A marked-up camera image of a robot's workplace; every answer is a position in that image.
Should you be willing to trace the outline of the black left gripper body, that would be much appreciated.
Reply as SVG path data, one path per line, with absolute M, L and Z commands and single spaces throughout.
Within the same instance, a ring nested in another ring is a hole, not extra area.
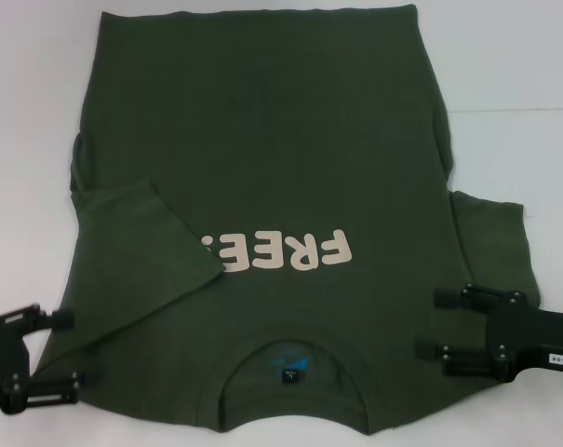
M 27 407 L 25 391 L 29 381 L 29 354 L 17 323 L 0 317 L 0 410 L 7 415 Z

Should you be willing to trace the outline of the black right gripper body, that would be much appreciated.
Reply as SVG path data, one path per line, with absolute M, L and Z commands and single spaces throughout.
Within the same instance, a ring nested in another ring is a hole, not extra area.
M 486 349 L 492 376 L 510 383 L 523 371 L 563 372 L 563 313 L 508 301 L 488 313 Z

